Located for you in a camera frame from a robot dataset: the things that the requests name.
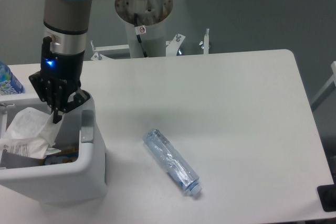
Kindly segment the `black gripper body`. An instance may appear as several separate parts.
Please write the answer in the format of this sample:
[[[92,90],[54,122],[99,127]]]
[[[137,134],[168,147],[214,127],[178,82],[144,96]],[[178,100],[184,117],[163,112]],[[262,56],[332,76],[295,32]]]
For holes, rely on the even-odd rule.
[[[84,51],[74,55],[58,54],[51,51],[41,51],[41,89],[46,89],[48,80],[54,86],[56,81],[66,81],[69,90],[80,88]]]

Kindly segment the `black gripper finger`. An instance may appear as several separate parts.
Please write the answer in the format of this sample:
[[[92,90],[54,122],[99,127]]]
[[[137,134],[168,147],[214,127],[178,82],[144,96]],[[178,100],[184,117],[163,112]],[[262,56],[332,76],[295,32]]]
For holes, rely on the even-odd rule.
[[[86,103],[90,98],[90,94],[79,89],[72,96],[72,101],[68,101],[70,95],[67,95],[64,92],[64,89],[59,89],[56,93],[55,104],[54,104],[54,124],[57,124],[61,121],[62,115],[68,113],[77,107]]]
[[[59,79],[44,73],[34,73],[28,79],[42,102],[52,111],[63,111],[65,87]]]

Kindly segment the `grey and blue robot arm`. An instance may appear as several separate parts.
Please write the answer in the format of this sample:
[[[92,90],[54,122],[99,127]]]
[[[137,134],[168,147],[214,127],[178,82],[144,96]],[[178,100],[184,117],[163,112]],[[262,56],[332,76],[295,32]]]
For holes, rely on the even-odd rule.
[[[92,0],[45,0],[40,70],[29,80],[55,124],[90,99],[81,89],[80,75],[91,4]]]

